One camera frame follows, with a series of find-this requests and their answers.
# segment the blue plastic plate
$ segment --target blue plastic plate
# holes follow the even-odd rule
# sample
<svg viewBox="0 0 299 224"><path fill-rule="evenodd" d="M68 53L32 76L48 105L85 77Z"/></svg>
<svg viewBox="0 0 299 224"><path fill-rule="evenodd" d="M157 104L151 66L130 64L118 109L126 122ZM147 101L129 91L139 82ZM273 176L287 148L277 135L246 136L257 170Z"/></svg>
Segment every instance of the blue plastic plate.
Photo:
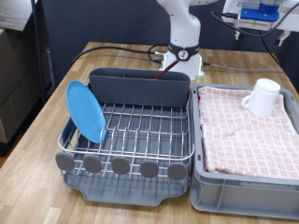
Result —
<svg viewBox="0 0 299 224"><path fill-rule="evenodd" d="M73 122L84 137L94 143L103 141L106 137L105 117L88 87L79 81L71 81L66 91L66 102Z"/></svg>

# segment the wooden table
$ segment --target wooden table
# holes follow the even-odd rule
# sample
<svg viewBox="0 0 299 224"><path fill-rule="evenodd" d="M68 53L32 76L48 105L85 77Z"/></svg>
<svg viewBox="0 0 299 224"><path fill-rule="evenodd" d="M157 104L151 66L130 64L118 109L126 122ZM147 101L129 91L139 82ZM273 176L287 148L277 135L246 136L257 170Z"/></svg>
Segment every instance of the wooden table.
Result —
<svg viewBox="0 0 299 224"><path fill-rule="evenodd" d="M89 43L86 49L104 45L119 46ZM143 50L149 48L121 46ZM202 49L201 54L204 62L225 66L278 68L267 53ZM57 138L69 118L65 90L71 80L86 83L89 73L98 67L157 70L159 64L150 62L147 55L109 49L90 52L77 60L0 170L0 223L288 222L268 217L199 212L192 208L189 192L174 199L166 199L158 207L146 207L86 202L78 190L70 189L64 183L55 162L55 154L61 151L57 145ZM194 82L254 85L258 78L268 77L278 82L282 88L291 90L299 102L298 93L283 72L245 73L212 66L205 68L206 75Z"/></svg>

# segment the plastic container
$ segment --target plastic container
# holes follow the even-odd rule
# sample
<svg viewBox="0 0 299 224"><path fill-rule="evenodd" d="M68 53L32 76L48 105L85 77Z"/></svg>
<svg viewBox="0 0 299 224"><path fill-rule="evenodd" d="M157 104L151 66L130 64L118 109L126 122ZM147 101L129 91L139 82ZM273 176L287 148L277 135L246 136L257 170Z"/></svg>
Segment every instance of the plastic container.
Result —
<svg viewBox="0 0 299 224"><path fill-rule="evenodd" d="M299 180L214 174L204 171L202 131L199 122L198 89L211 86L231 90L252 90L253 87L213 84L192 86L194 122L194 166L191 203L200 211L299 218ZM295 130L299 131L299 106L290 91L280 90Z"/></svg>

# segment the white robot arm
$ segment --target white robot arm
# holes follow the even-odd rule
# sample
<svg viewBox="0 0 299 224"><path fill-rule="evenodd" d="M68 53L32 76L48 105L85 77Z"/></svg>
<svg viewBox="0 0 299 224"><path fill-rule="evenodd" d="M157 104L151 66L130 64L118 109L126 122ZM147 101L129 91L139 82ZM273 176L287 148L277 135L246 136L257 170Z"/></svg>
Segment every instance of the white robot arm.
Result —
<svg viewBox="0 0 299 224"><path fill-rule="evenodd" d="M199 54L200 21L189 13L190 6L206 5L218 0L157 0L170 18L170 45L164 55L163 70L176 59L181 60L171 71L187 74L191 80L204 75Z"/></svg>
<svg viewBox="0 0 299 224"><path fill-rule="evenodd" d="M202 57L199 54L200 21L189 13L190 6L207 5L218 0L157 0L170 18L171 32L169 51L164 55L164 70L176 59L180 62L171 71L187 74L191 80L204 75ZM237 28L268 31L275 26L299 0L226 0L224 13L234 13L236 18L222 17ZM284 33L278 44L291 33L299 32L299 8L293 10L278 29Z"/></svg>

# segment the checkered towel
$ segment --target checkered towel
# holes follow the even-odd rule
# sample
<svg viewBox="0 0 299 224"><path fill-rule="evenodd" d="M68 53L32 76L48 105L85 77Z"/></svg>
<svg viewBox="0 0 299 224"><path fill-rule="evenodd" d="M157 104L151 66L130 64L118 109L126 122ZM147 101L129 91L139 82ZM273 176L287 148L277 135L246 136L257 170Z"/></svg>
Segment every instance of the checkered towel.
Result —
<svg viewBox="0 0 299 224"><path fill-rule="evenodd" d="M199 89L200 122L209 172L299 179L299 135L283 96L269 117L243 108L251 91Z"/></svg>

